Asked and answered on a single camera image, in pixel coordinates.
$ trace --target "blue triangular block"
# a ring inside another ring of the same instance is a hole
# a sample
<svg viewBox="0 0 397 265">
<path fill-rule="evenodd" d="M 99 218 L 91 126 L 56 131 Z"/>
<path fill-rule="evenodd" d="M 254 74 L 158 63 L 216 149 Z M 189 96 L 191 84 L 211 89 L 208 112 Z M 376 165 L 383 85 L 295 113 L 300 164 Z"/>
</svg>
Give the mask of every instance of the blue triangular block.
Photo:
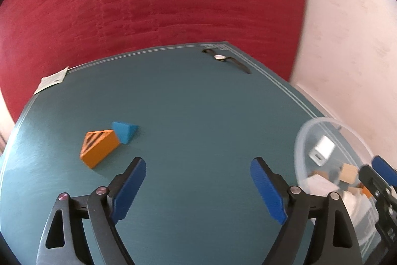
<svg viewBox="0 0 397 265">
<path fill-rule="evenodd" d="M 139 126 L 137 125 L 119 123 L 117 121 L 112 122 L 112 129 L 122 144 L 128 144 L 138 128 Z"/>
</svg>

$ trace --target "transparent container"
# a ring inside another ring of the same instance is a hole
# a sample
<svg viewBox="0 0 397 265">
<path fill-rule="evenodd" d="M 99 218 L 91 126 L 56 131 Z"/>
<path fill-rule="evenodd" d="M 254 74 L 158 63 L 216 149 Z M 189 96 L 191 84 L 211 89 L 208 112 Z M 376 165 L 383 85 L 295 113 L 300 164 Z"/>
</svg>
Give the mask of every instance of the transparent container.
<svg viewBox="0 0 397 265">
<path fill-rule="evenodd" d="M 323 135 L 335 144 L 335 148 L 328 161 L 323 166 L 318 166 L 308 154 Z M 359 183 L 358 179 L 356 179 L 356 183 L 351 185 L 339 181 L 339 172 L 342 165 L 348 163 L 360 168 L 364 164 L 371 165 L 372 157 L 373 153 L 368 145 L 348 125 L 327 117 L 311 119 L 300 128 L 295 140 L 294 160 L 298 185 L 310 194 L 307 178 L 313 171 L 320 170 L 326 171 L 329 181 L 337 185 L 338 191 L 342 192 L 342 190 L 347 190 L 349 186 L 355 186 Z M 375 199 L 368 199 L 366 196 L 359 194 L 356 195 L 356 198 L 356 205 L 350 214 L 350 218 L 359 241 L 361 255 L 364 255 L 374 239 L 378 213 L 375 208 Z"/>
</svg>

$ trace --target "wooden block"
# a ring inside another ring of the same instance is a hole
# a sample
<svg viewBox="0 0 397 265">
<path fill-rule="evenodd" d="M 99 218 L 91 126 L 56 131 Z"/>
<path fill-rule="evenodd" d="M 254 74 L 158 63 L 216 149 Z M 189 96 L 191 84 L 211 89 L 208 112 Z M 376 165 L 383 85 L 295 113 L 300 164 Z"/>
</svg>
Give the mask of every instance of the wooden block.
<svg viewBox="0 0 397 265">
<path fill-rule="evenodd" d="M 343 164 L 341 173 L 339 174 L 339 180 L 353 184 L 356 182 L 358 173 L 359 170 L 356 166 L 345 163 Z"/>
<path fill-rule="evenodd" d="M 83 141 L 80 160 L 89 168 L 94 168 L 119 145 L 120 142 L 112 129 L 88 132 Z"/>
<path fill-rule="evenodd" d="M 310 175 L 312 176 L 312 175 L 315 175 L 315 174 L 321 175 L 324 179 L 329 180 L 328 173 L 325 172 L 325 171 L 315 170 Z"/>
<path fill-rule="evenodd" d="M 354 187 L 348 187 L 347 190 L 351 193 L 351 194 L 363 194 L 363 189 L 361 188 L 354 188 Z"/>
<path fill-rule="evenodd" d="M 370 190 L 368 190 L 366 187 L 363 187 L 363 194 L 365 194 L 368 199 L 372 197 Z"/>
</svg>

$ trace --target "white paper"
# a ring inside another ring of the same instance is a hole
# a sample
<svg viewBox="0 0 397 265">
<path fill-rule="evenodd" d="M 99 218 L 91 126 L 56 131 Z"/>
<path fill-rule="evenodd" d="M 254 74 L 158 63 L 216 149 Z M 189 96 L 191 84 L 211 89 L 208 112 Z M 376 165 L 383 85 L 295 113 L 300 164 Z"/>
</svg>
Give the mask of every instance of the white paper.
<svg viewBox="0 0 397 265">
<path fill-rule="evenodd" d="M 45 76 L 44 78 L 41 78 L 41 82 L 38 85 L 34 94 L 40 92 L 41 90 L 44 90 L 45 88 L 53 86 L 54 84 L 61 83 L 62 81 L 64 81 L 64 78 L 66 76 L 66 71 L 68 69 L 69 69 L 69 67 L 66 67 L 65 69 L 63 69 L 57 73 L 54 73 L 53 75 Z"/>
<path fill-rule="evenodd" d="M 315 174 L 307 178 L 307 185 L 309 186 L 310 194 L 326 197 L 332 191 L 338 191 L 339 187 L 336 184 L 324 179 L 321 175 Z"/>
<path fill-rule="evenodd" d="M 356 214 L 352 218 L 354 226 L 356 226 L 372 208 L 372 204 L 365 194 L 358 195 L 358 199 L 359 205 L 357 205 Z"/>
<path fill-rule="evenodd" d="M 345 204 L 347 213 L 349 214 L 350 218 L 352 218 L 352 215 L 356 209 L 358 199 L 360 199 L 360 194 L 358 196 L 355 196 L 349 191 L 343 191 L 342 201 Z"/>
</svg>

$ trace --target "orange block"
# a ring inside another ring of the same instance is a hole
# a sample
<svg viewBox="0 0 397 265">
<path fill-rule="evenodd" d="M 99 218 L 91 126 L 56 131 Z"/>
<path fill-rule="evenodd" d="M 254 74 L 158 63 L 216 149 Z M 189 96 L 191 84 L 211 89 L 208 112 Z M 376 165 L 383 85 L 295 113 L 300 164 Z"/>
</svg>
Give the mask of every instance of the orange block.
<svg viewBox="0 0 397 265">
<path fill-rule="evenodd" d="M 83 141 L 80 160 L 89 168 L 94 168 L 119 145 L 120 142 L 112 129 L 88 132 Z"/>
<path fill-rule="evenodd" d="M 363 194 L 365 194 L 368 199 L 372 197 L 370 190 L 368 190 L 366 187 L 363 187 Z"/>
<path fill-rule="evenodd" d="M 339 174 L 339 180 L 353 184 L 357 179 L 358 173 L 359 170 L 356 166 L 344 163 Z"/>
</svg>

